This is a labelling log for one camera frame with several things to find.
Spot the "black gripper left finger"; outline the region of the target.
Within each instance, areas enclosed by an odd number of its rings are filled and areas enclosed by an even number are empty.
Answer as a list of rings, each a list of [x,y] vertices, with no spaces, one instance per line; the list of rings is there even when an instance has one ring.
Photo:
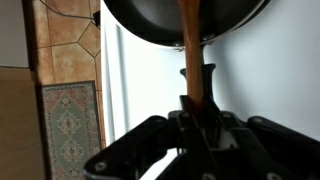
[[[197,118],[203,102],[181,98],[183,109],[151,116],[94,155],[84,165],[85,180],[140,180],[171,149],[182,151],[160,172],[159,180],[201,180],[203,136]]]

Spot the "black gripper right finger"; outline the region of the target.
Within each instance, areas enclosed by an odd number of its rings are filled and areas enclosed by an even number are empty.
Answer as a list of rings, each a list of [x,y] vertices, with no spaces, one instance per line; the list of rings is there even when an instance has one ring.
[[[261,116],[246,122],[203,99],[202,126],[224,180],[320,180],[320,142]]]

